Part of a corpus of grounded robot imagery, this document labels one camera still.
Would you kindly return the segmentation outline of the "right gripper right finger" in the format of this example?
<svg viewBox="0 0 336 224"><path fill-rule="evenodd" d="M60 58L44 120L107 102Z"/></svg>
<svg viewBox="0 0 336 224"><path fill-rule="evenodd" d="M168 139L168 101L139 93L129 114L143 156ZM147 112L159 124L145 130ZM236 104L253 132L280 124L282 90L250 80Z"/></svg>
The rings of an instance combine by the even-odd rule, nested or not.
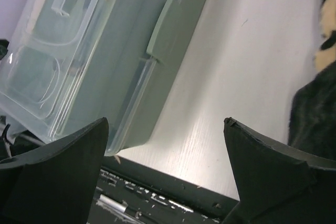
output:
<svg viewBox="0 0 336 224"><path fill-rule="evenodd" d="M224 121L224 138L239 194L224 223L335 223L335 161L233 118Z"/></svg>

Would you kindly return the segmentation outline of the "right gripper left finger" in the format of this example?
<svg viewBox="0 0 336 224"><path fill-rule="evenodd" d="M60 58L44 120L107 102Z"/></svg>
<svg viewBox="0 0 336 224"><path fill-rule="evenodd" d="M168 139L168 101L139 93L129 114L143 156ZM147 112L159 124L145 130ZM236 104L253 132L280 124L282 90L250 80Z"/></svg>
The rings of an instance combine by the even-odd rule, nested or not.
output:
<svg viewBox="0 0 336 224"><path fill-rule="evenodd" d="M1 223L86 223L108 140L101 118L1 159Z"/></svg>

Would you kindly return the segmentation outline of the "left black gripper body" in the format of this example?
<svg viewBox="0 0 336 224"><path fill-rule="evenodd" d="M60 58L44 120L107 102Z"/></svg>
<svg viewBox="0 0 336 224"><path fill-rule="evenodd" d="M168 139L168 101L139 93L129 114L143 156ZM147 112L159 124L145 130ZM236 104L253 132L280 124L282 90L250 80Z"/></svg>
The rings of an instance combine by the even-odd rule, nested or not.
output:
<svg viewBox="0 0 336 224"><path fill-rule="evenodd" d="M0 60L2 60L8 53L9 41L7 39L0 39Z"/></svg>

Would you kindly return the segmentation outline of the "green plastic tool box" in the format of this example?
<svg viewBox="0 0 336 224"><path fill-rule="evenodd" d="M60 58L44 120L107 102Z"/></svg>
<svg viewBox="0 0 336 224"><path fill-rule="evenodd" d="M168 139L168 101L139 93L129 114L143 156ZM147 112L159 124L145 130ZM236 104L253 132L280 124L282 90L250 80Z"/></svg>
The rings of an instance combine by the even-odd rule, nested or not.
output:
<svg viewBox="0 0 336 224"><path fill-rule="evenodd" d="M1 60L10 138L108 120L106 156L147 142L206 0L27 0Z"/></svg>

